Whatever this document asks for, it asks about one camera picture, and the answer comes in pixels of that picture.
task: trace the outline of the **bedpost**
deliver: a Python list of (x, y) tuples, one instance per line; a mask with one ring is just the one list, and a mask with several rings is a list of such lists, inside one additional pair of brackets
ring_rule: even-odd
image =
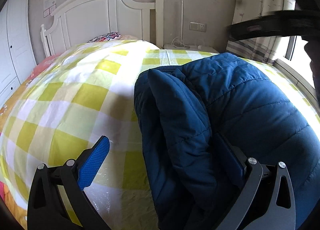
[(46, 31), (47, 30), (44, 28), (44, 24), (41, 24), (40, 37), (41, 37), (41, 41), (42, 41), (42, 44), (43, 44), (45, 57), (49, 57), (51, 55), (50, 54), (50, 49), (49, 49), (49, 44), (48, 44), (47, 36), (44, 35), (44, 33)]
[(163, 0), (156, 0), (156, 46), (163, 47)]

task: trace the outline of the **paper notice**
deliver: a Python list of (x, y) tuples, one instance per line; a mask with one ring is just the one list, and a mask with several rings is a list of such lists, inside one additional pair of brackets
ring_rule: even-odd
[(56, 4), (56, 0), (43, 0), (43, 10), (49, 9)]

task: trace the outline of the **window sill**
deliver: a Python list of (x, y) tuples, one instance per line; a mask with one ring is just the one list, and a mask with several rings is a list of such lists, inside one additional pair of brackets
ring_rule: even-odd
[(298, 71), (294, 69), (292, 62), (284, 57), (281, 57), (276, 60), (274, 67), (285, 74), (305, 94), (305, 96), (320, 114), (318, 101), (316, 100), (316, 90), (298, 73)]

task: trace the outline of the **wardrobe door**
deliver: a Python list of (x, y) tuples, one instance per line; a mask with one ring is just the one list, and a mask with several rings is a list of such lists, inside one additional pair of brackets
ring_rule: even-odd
[(17, 76), (8, 46), (7, 7), (8, 2), (0, 12), (0, 93)]
[(13, 65), (22, 84), (36, 66), (28, 26), (28, 0), (8, 0), (7, 29)]

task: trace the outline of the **patterned curtain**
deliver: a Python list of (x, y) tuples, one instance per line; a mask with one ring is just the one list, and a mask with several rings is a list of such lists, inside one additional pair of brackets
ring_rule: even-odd
[[(233, 22), (239, 23), (268, 15), (271, 11), (294, 10), (295, 0), (236, 0)], [(228, 41), (227, 52), (234, 55), (273, 64), (278, 58), (281, 37), (264, 37), (241, 41)]]

